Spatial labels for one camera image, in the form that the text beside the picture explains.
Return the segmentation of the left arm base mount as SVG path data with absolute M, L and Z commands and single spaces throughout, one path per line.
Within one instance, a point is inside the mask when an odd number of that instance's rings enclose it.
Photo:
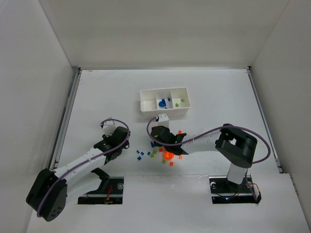
M 78 198 L 79 205 L 119 205 L 123 202 L 124 177 L 111 177 L 100 168 L 92 171 L 101 182 Z

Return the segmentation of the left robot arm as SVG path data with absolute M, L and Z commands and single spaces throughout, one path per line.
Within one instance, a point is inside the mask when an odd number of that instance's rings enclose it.
M 107 176 L 100 167 L 115 160 L 123 149 L 129 148 L 129 136 L 128 128 L 118 126 L 112 134 L 103 135 L 103 139 L 80 158 L 54 170 L 41 170 L 26 197 L 26 203 L 38 217 L 47 222 L 54 220 L 64 210 L 69 190 L 77 182 L 91 173 L 97 174 L 100 180 Z

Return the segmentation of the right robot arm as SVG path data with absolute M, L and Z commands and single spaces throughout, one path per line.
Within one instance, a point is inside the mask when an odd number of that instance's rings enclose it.
M 186 133 L 174 135 L 165 126 L 152 127 L 148 135 L 156 146 L 163 146 L 175 155 L 218 151 L 230 162 L 227 180 L 238 185 L 243 183 L 245 174 L 252 166 L 258 143 L 255 137 L 230 124 L 192 139 L 187 139 Z

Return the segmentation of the large blue round lego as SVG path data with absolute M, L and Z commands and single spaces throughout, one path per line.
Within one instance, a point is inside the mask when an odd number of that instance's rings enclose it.
M 160 108 L 167 108 L 167 104 L 165 99 L 162 99 L 159 103 L 158 103 Z

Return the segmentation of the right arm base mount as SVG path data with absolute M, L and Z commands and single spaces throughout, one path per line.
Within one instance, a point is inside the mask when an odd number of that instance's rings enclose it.
M 262 196 L 250 175 L 241 184 L 230 182 L 226 176 L 209 177 L 211 200 L 213 204 L 259 204 Z

